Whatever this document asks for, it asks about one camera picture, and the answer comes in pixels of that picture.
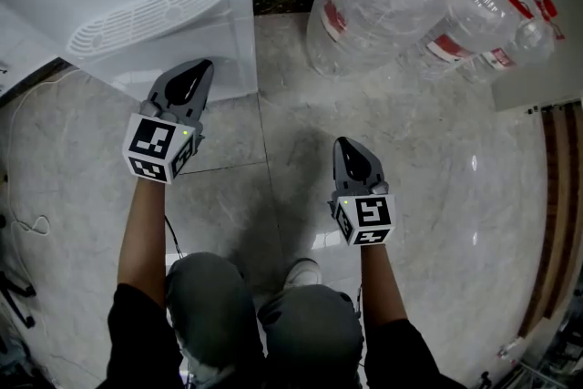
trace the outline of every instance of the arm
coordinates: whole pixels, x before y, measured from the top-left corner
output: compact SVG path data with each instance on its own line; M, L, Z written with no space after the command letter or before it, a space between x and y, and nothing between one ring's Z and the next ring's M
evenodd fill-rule
M418 387L440 384L440 374L421 334L407 320L385 245L361 247L364 330L368 352L364 370L371 389L407 381Z
M164 304L164 189L163 183L147 179L136 184L119 255L118 289L107 319L107 380L100 389L183 386L182 356Z
M121 245L118 284L144 292L165 309L166 240L165 185L138 179Z
M406 320L403 299L383 244L361 248L364 330L367 337L380 326Z

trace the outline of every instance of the marble floor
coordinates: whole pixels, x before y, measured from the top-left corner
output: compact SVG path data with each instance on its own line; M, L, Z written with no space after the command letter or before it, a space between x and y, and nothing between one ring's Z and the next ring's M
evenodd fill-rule
M354 138L381 159L396 195L387 249L409 317L442 372L472 384L514 339L536 276L546 215L540 118L495 113L489 88L457 74L427 81L389 66L322 78L306 62L305 24L305 15L256 19L259 95L209 105L207 139L167 191L180 247L232 258L257 297L310 256L325 283L355 297L359 250L340 242L326 205L332 144ZM4 163L18 102L0 109ZM39 88L15 123L15 211L52 225L47 237L14 237L39 294L30 309L44 317L23 335L67 389L95 387L106 373L106 318L135 185L121 144L137 107L79 73ZM18 269L9 230L2 235Z

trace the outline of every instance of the shoe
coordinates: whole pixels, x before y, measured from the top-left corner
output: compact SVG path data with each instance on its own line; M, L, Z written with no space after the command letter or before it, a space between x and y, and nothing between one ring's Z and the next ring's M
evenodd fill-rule
M322 283L322 271L320 266L314 260L304 258L297 260L288 277L285 279L283 289L290 289L291 287L302 287L304 285L316 285Z

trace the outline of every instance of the gray pants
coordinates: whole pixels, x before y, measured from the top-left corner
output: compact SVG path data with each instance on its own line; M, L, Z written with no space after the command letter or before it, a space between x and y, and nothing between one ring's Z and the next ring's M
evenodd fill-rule
M230 262L211 253L175 262L167 304L183 350L206 374L204 387L358 387L363 333L344 293L309 285L263 305L267 359L251 294Z

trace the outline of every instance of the forearm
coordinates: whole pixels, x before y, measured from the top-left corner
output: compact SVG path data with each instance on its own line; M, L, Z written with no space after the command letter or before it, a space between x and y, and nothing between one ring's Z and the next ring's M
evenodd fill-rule
M401 293L383 244L361 247L364 328L367 332L407 318Z
M164 194L163 183L138 179L118 266L118 283L144 292L162 308L166 279Z

